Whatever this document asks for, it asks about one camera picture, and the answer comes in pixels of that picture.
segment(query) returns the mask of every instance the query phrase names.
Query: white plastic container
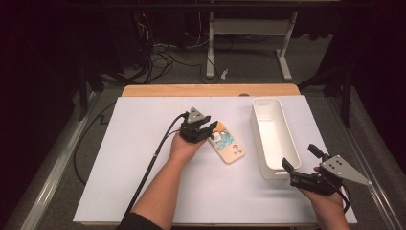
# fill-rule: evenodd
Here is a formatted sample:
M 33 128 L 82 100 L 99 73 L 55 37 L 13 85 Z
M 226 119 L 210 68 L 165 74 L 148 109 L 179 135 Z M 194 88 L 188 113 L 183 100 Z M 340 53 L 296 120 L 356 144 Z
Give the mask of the white plastic container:
M 301 166 L 301 160 L 286 123 L 281 101 L 277 98 L 254 99 L 251 124 L 263 178 L 288 178 L 289 174 L 282 166 L 283 158 L 294 169 Z

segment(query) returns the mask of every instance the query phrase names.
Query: black cable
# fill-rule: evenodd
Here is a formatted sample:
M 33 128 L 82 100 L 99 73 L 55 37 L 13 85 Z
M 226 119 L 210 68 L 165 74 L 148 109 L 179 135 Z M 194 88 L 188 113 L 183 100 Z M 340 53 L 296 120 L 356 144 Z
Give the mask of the black cable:
M 344 213 L 347 212 L 347 210 L 350 207 L 350 191 L 347 189 L 347 187 L 343 184 L 343 188 L 346 190 L 346 194 L 347 196 L 349 196 L 349 198 L 347 198 L 341 191 L 339 188 L 335 187 L 335 185 L 333 185 L 329 180 L 327 180 L 325 177 L 323 177 L 323 179 L 325 180 L 325 182 L 327 182 L 328 185 L 330 185 L 332 188 L 334 188 L 335 192 L 341 197 L 343 198 L 344 202 L 346 203 L 346 206 L 344 207 L 343 211 Z
M 173 125 L 174 125 L 174 124 L 177 122 L 177 120 L 179 120 L 180 118 L 182 118 L 182 117 L 183 117 L 183 118 L 186 118 L 187 114 L 188 114 L 188 113 L 183 113 L 183 114 L 177 116 L 177 117 L 173 120 L 172 124 L 170 124 L 170 126 L 169 126 L 167 132 L 165 133 L 164 137 L 163 137 L 162 140 L 161 140 L 161 143 L 159 144 L 158 148 L 156 149 L 155 154 L 152 156 L 152 159 L 151 159 L 151 161 L 149 162 L 149 165 L 148 165 L 148 168 L 147 168 L 147 170 L 146 170 L 146 173 L 144 174 L 144 177 L 143 177 L 143 179 L 141 180 L 141 183 L 140 183 L 140 185 L 138 186 L 137 191 L 136 191 L 135 194 L 134 194 L 134 197 L 132 197 L 132 199 L 131 199 L 131 201 L 130 201 L 130 203 L 129 203 L 129 205 L 128 205 L 126 211 L 125 211 L 126 213 L 129 213 L 129 212 L 131 211 L 131 209 L 132 209 L 132 206 L 134 206 L 135 200 L 137 200 L 138 195 L 140 194 L 141 190 L 143 189 L 144 184 L 146 183 L 146 181 L 147 181 L 147 179 L 148 179 L 148 176 L 149 176 L 149 174 L 150 174 L 150 172 L 151 172 L 151 170 L 152 170 L 152 167 L 153 167 L 153 165 L 155 164 L 155 160 L 156 160 L 156 158 L 158 157 L 159 152 L 161 151 L 161 147 L 164 145 L 165 141 L 166 141 L 167 138 L 170 136 L 170 134 L 173 133 L 173 132 L 171 132 L 171 133 L 169 134 L 169 132 L 170 132 L 170 130 L 172 129 Z
M 108 105 L 104 110 L 102 110 L 97 116 L 96 116 L 96 118 L 95 119 L 93 119 L 93 121 L 90 123 L 90 125 L 87 127 L 87 129 L 83 132 L 83 134 L 81 135 L 81 137 L 80 137 L 80 139 L 78 140 L 78 143 L 76 144 L 76 146 L 75 146 L 75 150 L 74 150 L 74 159 L 73 159 L 73 161 L 74 161 L 74 170 L 75 170 L 75 174 L 76 174 L 76 176 L 77 176 L 77 178 L 78 178 L 78 180 L 80 181 L 80 183 L 82 183 L 83 185 L 86 185 L 86 182 L 84 181 L 84 179 L 80 176 L 80 174 L 79 174 L 79 171 L 78 171 L 78 166 L 77 166 L 77 155 L 78 155 L 78 149 L 79 149 L 79 146 L 80 146 L 80 144 L 81 144 L 81 141 L 84 139 L 84 137 L 86 136 L 86 133 L 89 131 L 89 129 L 90 129 L 90 127 L 92 127 L 92 125 L 98 120 L 98 118 L 101 118 L 101 122 L 100 122 L 100 125 L 108 125 L 108 122 L 105 122 L 104 121 L 104 116 L 105 115 L 102 115 L 103 114 L 103 112 L 105 112 L 108 108 L 110 108 L 113 104 L 115 104 L 116 102 L 114 102 L 114 103 L 111 103 L 110 105 Z

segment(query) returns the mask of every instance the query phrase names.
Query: person's arm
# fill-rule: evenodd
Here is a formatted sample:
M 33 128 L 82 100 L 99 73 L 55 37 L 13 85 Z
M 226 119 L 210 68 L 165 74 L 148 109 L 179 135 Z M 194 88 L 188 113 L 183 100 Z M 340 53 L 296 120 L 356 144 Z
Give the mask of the person's arm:
M 308 190 L 299 189 L 311 202 L 320 228 L 324 230 L 350 229 L 343 211 L 343 199 L 337 194 L 318 195 Z
M 170 229 L 182 171 L 204 142 L 188 143 L 176 132 L 167 163 L 156 174 L 131 212 L 149 219 L 163 229 Z

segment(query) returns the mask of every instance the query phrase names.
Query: phone case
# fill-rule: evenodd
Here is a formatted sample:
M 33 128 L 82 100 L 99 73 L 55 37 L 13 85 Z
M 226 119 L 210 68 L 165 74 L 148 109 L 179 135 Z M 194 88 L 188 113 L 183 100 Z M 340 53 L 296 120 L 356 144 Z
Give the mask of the phone case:
M 229 130 L 220 122 L 209 138 L 218 155 L 227 164 L 231 164 L 245 155 L 245 150 Z

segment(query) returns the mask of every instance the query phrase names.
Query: white table surface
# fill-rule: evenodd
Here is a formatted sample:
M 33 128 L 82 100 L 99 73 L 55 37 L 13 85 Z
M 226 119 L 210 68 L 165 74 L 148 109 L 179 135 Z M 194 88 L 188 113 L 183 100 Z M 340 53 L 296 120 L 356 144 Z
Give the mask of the white table surface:
M 314 173 L 320 163 L 309 144 L 327 152 L 305 96 L 279 96 L 302 165 Z M 245 147 L 246 154 L 226 165 L 207 142 L 185 168 L 174 224 L 302 225 L 315 223 L 310 202 L 289 180 L 265 180 L 259 170 L 250 116 L 253 97 L 121 97 L 74 221 L 84 224 L 122 220 L 158 144 L 179 114 L 195 107 L 211 122 L 222 122 Z M 163 145 L 147 180 L 168 159 L 171 138 Z M 350 208 L 349 223 L 356 223 Z

